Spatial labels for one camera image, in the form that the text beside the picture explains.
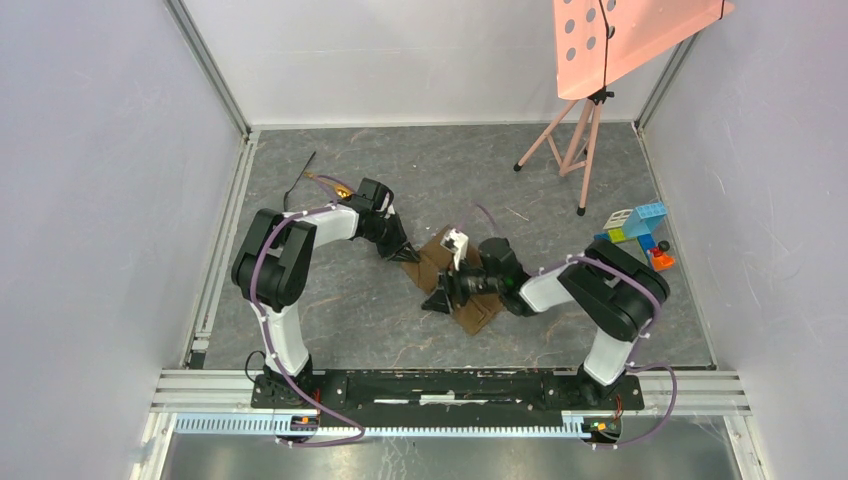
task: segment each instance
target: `green lego brick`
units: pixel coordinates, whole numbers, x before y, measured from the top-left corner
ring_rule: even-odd
[[[620,228],[613,228],[607,232],[612,243],[621,243],[627,240],[627,235]]]

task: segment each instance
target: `music stand tripod legs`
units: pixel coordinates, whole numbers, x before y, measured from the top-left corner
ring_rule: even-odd
[[[560,157],[559,149],[554,143],[554,139],[551,134],[553,133],[554,128],[559,125],[562,119],[565,118],[568,112],[571,111],[571,109],[574,108],[579,101],[570,100],[565,108],[562,109],[562,112],[560,112],[551,124],[545,128],[542,135],[536,139],[530,149],[527,150],[527,153],[521,157],[521,160],[519,160],[512,169],[516,172],[520,171],[521,167],[527,163],[527,160],[530,159],[530,156],[533,155],[536,149],[538,149],[542,143],[547,140],[548,144],[551,146],[551,151],[554,153],[554,158],[556,158],[556,161],[559,164],[559,176],[564,177],[578,168],[585,168],[585,170],[583,170],[583,190],[580,192],[580,203],[577,206],[577,215],[582,217],[586,213],[586,201],[589,197],[589,177],[592,174],[592,160],[595,158],[595,146],[598,142],[598,128],[601,123],[601,108],[607,98],[612,98],[614,96],[614,92],[609,92],[606,88],[602,88],[586,98],[586,103],[583,106],[583,112],[580,114],[580,121],[577,122],[577,126],[574,129],[574,135],[571,136],[571,142],[568,144],[568,150],[565,153],[565,157]],[[583,145],[583,148],[578,150],[577,145],[580,144],[580,140],[583,138],[583,131],[586,130],[586,125],[590,121],[589,117],[591,117],[592,123],[592,126],[589,129],[589,139]],[[580,150],[586,154],[586,160],[574,163],[574,157],[577,156],[577,152]]]

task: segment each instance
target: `small white object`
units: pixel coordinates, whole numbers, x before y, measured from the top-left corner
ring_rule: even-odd
[[[627,221],[627,217],[629,217],[631,213],[633,213],[633,209],[619,210],[617,212],[613,212],[613,214],[610,215],[610,218],[607,220],[607,223],[604,224],[604,230],[618,228],[624,225],[624,222]]]
[[[468,252],[468,235],[452,228],[439,243],[453,253],[453,267],[459,270],[459,262],[465,259],[465,254]]]

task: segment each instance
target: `blue lego brick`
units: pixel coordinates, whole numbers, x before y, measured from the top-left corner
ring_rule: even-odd
[[[648,250],[657,246],[657,242],[654,241],[654,236],[650,233],[645,235],[639,235],[636,237],[636,240],[639,241],[639,247],[643,252],[647,252]]]
[[[646,235],[653,232],[662,223],[666,215],[668,215],[668,211],[662,202],[642,205],[633,209],[633,213],[627,217],[627,221],[621,226],[621,230],[629,238]]]
[[[651,254],[648,252],[648,250],[657,246],[654,236],[647,233],[645,235],[639,235],[636,237],[636,240],[639,242],[639,249],[645,254],[645,261],[648,263],[648,266],[654,268],[654,262],[651,261]]]

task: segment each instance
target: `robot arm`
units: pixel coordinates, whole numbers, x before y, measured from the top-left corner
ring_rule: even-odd
[[[276,347],[279,360],[290,375],[297,376],[309,363],[309,352],[300,332],[298,299],[306,286],[315,248],[337,240],[362,237],[376,244],[382,258],[404,262],[419,260],[394,211],[393,199],[394,194],[385,185],[363,179],[356,193],[339,205],[319,209],[290,222],[271,244],[272,249],[283,245],[285,248],[279,256],[269,253],[259,271],[256,296],[266,315],[263,316],[252,302],[251,308],[259,320],[265,344]],[[253,219],[231,272],[233,282],[248,301],[259,253],[272,231],[289,215],[262,209]],[[265,363],[267,369],[280,373],[270,355],[266,356]]]
[[[653,316],[651,301],[626,282],[576,259],[538,275],[525,273],[505,238],[490,238],[480,246],[482,267],[464,261],[467,237],[452,230],[442,245],[454,253],[453,268],[439,277],[439,288],[422,308],[444,313],[465,305],[472,294],[498,293],[513,314],[530,316],[554,305],[576,301],[598,325],[592,350],[578,375],[586,380],[584,397],[603,398],[623,376],[639,332]],[[595,240],[585,257],[601,262],[645,287],[660,304],[669,295],[668,283],[655,271],[607,240]]]

